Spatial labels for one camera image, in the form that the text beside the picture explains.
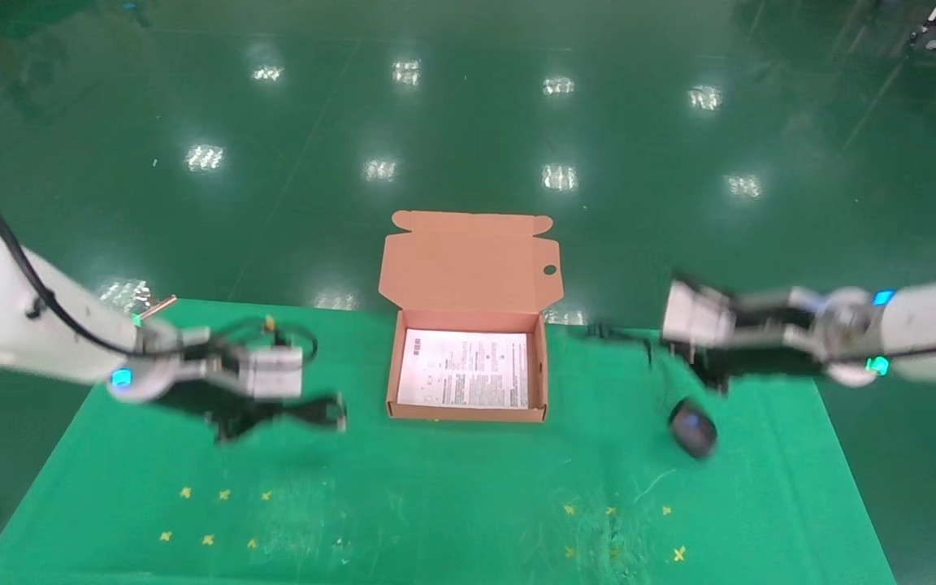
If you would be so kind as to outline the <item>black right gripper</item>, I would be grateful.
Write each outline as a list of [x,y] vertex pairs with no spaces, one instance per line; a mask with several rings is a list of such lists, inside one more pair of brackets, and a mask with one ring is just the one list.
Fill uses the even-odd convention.
[[728,308],[693,310],[675,319],[675,348],[663,340],[647,340],[648,371],[660,409],[671,409],[678,401],[674,369],[679,358],[707,392],[718,396],[727,396],[732,384],[748,375],[812,378],[825,369],[809,325]]

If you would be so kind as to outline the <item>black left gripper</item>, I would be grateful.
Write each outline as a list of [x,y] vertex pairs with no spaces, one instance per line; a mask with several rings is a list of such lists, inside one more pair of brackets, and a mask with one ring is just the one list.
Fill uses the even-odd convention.
[[331,404],[330,395],[255,403],[205,380],[175,383],[161,396],[161,407],[204,422],[217,445],[237,441],[263,423],[302,423],[334,430],[335,419],[327,414]]

